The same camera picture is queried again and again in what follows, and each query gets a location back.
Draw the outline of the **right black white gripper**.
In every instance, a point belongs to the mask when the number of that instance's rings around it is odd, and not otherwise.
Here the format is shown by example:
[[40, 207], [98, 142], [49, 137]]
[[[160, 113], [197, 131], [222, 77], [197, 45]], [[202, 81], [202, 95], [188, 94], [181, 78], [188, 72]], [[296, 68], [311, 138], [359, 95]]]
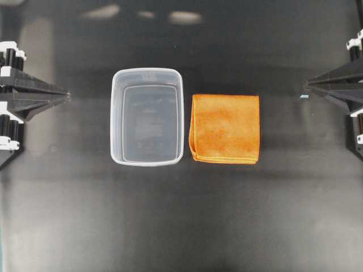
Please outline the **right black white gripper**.
[[362, 159], [362, 83], [333, 83], [348, 79], [362, 79], [362, 29], [347, 42], [351, 61], [337, 69], [309, 79], [305, 89], [342, 107], [350, 114], [353, 125], [354, 149]]

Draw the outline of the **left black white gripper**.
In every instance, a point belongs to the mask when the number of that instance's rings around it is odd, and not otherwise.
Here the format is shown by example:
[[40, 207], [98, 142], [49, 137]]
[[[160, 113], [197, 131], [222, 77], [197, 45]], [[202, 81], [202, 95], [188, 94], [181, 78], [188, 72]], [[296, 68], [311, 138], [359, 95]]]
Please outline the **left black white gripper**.
[[25, 52], [1, 42], [1, 169], [23, 151], [24, 123], [70, 100], [70, 93], [23, 71]]

